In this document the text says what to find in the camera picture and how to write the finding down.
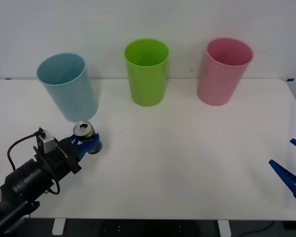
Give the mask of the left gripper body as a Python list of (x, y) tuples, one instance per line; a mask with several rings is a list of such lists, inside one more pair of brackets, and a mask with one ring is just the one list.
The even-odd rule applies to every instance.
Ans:
[(70, 172), (81, 170), (79, 149), (70, 137), (57, 140), (54, 137), (40, 137), (40, 176), (44, 182), (59, 182)]

